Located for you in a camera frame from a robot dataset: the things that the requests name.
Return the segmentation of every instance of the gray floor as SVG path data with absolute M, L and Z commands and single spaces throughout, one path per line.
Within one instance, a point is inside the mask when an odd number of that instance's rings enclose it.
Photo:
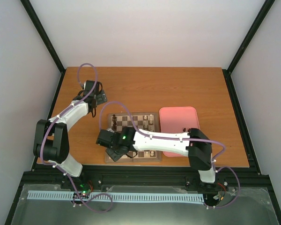
M 232 196 L 226 194 L 226 201 Z M 188 203 L 114 203 L 111 211 L 98 214 L 70 201 L 25 200 L 15 213 L 14 225 L 277 225 L 267 192 L 247 189 L 231 206 L 206 210 Z M 92 202 L 103 210 L 107 202 Z

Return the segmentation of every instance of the wooden tabletop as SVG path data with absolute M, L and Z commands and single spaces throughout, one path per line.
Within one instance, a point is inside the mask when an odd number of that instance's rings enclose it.
M 221 68 L 98 67 L 97 70 L 108 101 L 122 102 L 130 112 L 159 112 L 167 106 L 194 107 L 202 132 L 227 146 L 216 165 L 249 166 Z M 77 67 L 67 68 L 52 116 L 65 109 L 81 90 L 76 73 Z M 80 78 L 81 82 L 94 80 L 93 70 L 82 68 Z M 108 106 L 103 114 L 103 128 L 107 128 L 108 113 L 122 112 L 125 111 L 119 105 Z M 82 164 L 189 166 L 187 157 L 163 154 L 160 162 L 106 164 L 105 148 L 96 145 L 98 121 L 98 115 L 95 118 L 85 116 L 69 131 L 70 153 Z M 220 146 L 213 144 L 213 155 L 220 150 Z

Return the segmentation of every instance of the chessboard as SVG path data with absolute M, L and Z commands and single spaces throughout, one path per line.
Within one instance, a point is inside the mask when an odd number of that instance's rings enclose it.
M 155 112 L 133 112 L 131 113 L 133 121 L 138 129 L 144 129 L 153 132 L 160 132 L 159 116 Z M 121 132 L 124 127 L 132 127 L 132 121 L 127 113 L 111 113 L 107 117 L 108 128 L 116 132 Z M 151 162 L 161 161 L 161 152 L 155 150 L 145 150 L 129 152 L 122 156 L 117 162 Z M 105 153 L 105 162 L 114 163 L 114 161 Z

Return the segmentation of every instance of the white wall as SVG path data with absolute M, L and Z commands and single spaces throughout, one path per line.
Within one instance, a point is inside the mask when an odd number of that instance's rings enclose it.
M 276 1 L 232 74 L 263 174 L 281 207 L 281 0 Z
M 31 168 L 36 122 L 46 119 L 58 78 L 20 1 L 0 1 L 0 225 Z
M 264 0 L 31 0 L 65 66 L 227 68 Z

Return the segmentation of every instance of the white arm segment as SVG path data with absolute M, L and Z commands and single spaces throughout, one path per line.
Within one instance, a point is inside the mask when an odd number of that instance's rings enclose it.
M 72 101 L 71 104 L 75 104 L 78 100 Z M 67 130 L 69 131 L 71 127 L 83 116 L 86 116 L 89 112 L 88 104 L 81 102 L 80 104 L 74 106 L 72 109 L 66 112 L 56 123 L 65 123 L 67 125 Z M 54 121 L 57 116 L 52 117 L 49 121 Z
M 189 138 L 187 133 L 180 134 L 167 134 L 167 133 L 156 133 L 140 129 L 141 132 L 158 137 L 174 137 L 174 138 Z M 186 147 L 189 146 L 189 141 L 171 141 L 164 139 L 154 139 L 150 137 L 145 137 L 139 132 L 135 132 L 134 139 L 135 144 L 133 147 L 137 151 L 144 150 L 157 150 L 157 151 L 167 151 L 177 153 L 183 156 L 188 156 L 188 150 Z M 215 182 L 215 171 L 211 167 L 210 170 L 202 171 L 198 170 L 200 174 L 200 179 L 204 183 L 214 183 Z
M 49 160 L 50 163 L 54 163 L 61 167 L 66 173 L 68 173 L 71 177 L 79 177 L 82 171 L 82 165 L 78 163 L 69 153 L 65 161 L 61 164 L 57 162 Z

